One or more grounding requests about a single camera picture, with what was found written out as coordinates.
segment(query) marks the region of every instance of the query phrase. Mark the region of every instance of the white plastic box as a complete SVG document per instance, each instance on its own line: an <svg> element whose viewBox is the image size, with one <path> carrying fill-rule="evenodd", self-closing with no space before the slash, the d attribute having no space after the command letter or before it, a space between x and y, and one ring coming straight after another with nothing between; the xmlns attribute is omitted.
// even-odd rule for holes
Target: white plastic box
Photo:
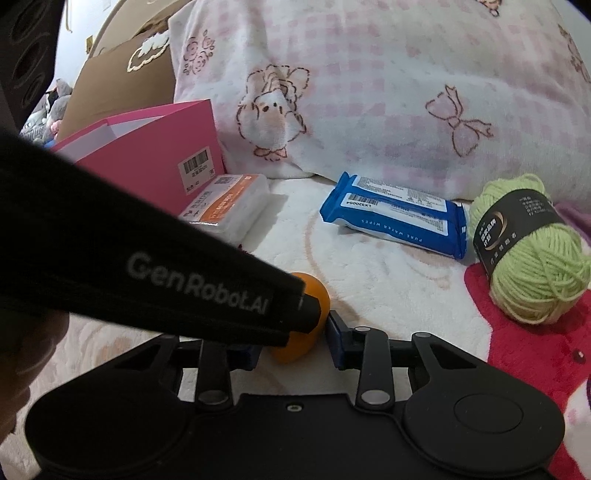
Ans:
<svg viewBox="0 0 591 480"><path fill-rule="evenodd" d="M264 175L220 175L179 218L237 247L270 197L269 182Z"/></svg>

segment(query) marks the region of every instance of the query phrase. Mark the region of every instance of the pink box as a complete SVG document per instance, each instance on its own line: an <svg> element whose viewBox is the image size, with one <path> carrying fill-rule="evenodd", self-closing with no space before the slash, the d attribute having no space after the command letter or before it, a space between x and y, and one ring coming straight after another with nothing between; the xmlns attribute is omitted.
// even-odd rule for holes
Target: pink box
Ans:
<svg viewBox="0 0 591 480"><path fill-rule="evenodd" d="M110 116L52 150L174 216L225 173L209 100Z"/></svg>

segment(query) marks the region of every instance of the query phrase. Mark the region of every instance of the round black pad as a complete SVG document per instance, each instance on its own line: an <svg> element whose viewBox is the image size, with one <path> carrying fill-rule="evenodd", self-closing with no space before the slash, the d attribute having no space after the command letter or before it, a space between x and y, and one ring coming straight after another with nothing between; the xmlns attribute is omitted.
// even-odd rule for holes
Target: round black pad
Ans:
<svg viewBox="0 0 591 480"><path fill-rule="evenodd" d="M183 403L141 372L111 370L80 380L45 395L29 412L27 440L43 469L113 479L152 464L186 428Z"/></svg>
<svg viewBox="0 0 591 480"><path fill-rule="evenodd" d="M404 409L404 427L436 462L468 475L517 475L547 462L564 436L554 402L491 367L435 371Z"/></svg>
<svg viewBox="0 0 591 480"><path fill-rule="evenodd" d="M523 411L517 403L498 395L468 395L458 400L454 411L464 426L482 433L508 432L523 419Z"/></svg>

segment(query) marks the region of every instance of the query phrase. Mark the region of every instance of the metal pivot screw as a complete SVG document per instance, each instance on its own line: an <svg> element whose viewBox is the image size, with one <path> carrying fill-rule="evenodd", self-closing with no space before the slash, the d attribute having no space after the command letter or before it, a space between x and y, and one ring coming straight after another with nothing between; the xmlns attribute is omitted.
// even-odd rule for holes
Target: metal pivot screw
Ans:
<svg viewBox="0 0 591 480"><path fill-rule="evenodd" d="M390 395L384 390L367 390L361 394L361 400L368 405L384 405L390 401Z"/></svg>
<svg viewBox="0 0 591 480"><path fill-rule="evenodd" d="M228 400L228 395L222 390L206 390L199 395L198 400L205 405L221 405Z"/></svg>
<svg viewBox="0 0 591 480"><path fill-rule="evenodd" d="M304 407L302 405L300 405L299 403L290 403L287 406L287 411L290 411L292 413L298 413L299 411L304 410Z"/></svg>

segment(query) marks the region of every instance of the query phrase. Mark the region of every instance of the orange label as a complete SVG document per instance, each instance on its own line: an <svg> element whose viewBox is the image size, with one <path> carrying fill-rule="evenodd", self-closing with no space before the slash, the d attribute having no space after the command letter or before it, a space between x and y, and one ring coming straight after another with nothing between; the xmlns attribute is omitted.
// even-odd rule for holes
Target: orange label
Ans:
<svg viewBox="0 0 591 480"><path fill-rule="evenodd" d="M226 215L232 205L234 205L237 198L242 195L242 192L244 192L255 179L256 176L254 175L243 175L230 190L213 202L207 210L203 212L199 221L204 223L218 223L224 215Z"/></svg>

